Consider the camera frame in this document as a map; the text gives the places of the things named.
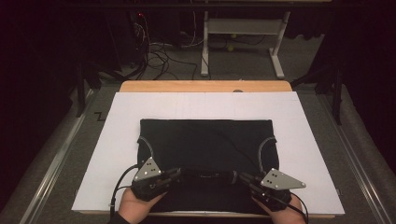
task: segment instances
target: white metal frame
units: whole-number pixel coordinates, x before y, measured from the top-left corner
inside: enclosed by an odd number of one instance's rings
[[[243,34],[243,35],[277,35],[276,45],[269,48],[276,77],[284,79],[282,67],[277,54],[288,25],[290,12],[285,12],[283,20],[236,20],[236,19],[209,19],[208,12],[204,17],[204,46],[201,61],[201,76],[209,74],[209,49],[207,46],[209,34]]]

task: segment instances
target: triangular metal plate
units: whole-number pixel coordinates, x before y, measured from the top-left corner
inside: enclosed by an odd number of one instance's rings
[[[140,168],[140,170],[136,173],[134,176],[134,181],[151,178],[157,175],[161,175],[161,170],[154,159],[150,157],[145,162],[145,164],[143,164],[142,168]]]
[[[306,187],[304,182],[295,179],[289,175],[285,175],[282,172],[272,169],[265,178],[262,180],[261,185],[269,189],[303,189]]]

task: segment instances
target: white paper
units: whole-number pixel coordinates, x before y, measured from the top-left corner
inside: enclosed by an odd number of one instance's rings
[[[118,92],[72,210],[109,211],[121,174],[137,163],[141,119],[271,119],[282,173],[307,185],[294,189],[310,214],[341,215],[343,206],[296,92]],[[125,176],[130,185],[136,170]],[[116,209],[122,190],[117,195]]]

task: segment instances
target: hand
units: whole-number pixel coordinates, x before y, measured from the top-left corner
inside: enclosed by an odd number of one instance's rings
[[[262,209],[264,209],[265,212],[268,213],[268,215],[271,216],[271,219],[273,220],[274,224],[305,224],[305,220],[303,216],[292,210],[289,207],[286,207],[285,210],[277,211],[277,212],[272,212],[269,208],[267,208],[264,204],[259,202],[257,199],[252,198],[254,202],[256,202]],[[302,210],[300,200],[291,194],[291,201],[290,205],[293,205],[294,207]]]
[[[119,214],[131,224],[137,224],[149,214],[151,207],[157,203],[163,195],[153,198],[149,202],[136,199],[131,189],[127,188],[122,194]]]

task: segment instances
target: black fabric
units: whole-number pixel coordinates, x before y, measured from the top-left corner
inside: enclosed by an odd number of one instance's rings
[[[129,224],[129,222],[120,216],[119,213],[115,213],[114,217],[112,217],[107,224]]]
[[[231,183],[237,180],[233,179],[235,173],[260,173],[261,147],[262,169],[278,169],[271,120],[142,119],[140,127],[139,162],[152,156],[162,170],[190,170],[188,176],[182,172],[181,183],[175,184],[151,212],[263,213],[251,200],[247,186],[239,181]],[[207,174],[199,178],[193,171]]]

